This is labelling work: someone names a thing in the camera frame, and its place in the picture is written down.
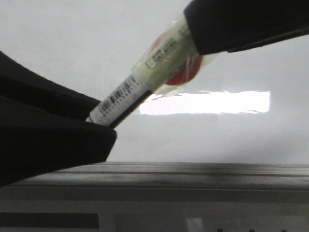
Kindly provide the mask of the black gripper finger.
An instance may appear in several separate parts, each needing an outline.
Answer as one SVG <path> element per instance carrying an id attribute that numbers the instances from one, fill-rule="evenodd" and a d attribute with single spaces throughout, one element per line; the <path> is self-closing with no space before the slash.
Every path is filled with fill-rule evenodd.
<path id="1" fill-rule="evenodd" d="M 0 56 L 0 184 L 105 161 L 116 131 L 86 122 L 98 100 Z"/>
<path id="2" fill-rule="evenodd" d="M 184 16 L 201 55 L 308 35 L 308 0 L 193 0 Z"/>

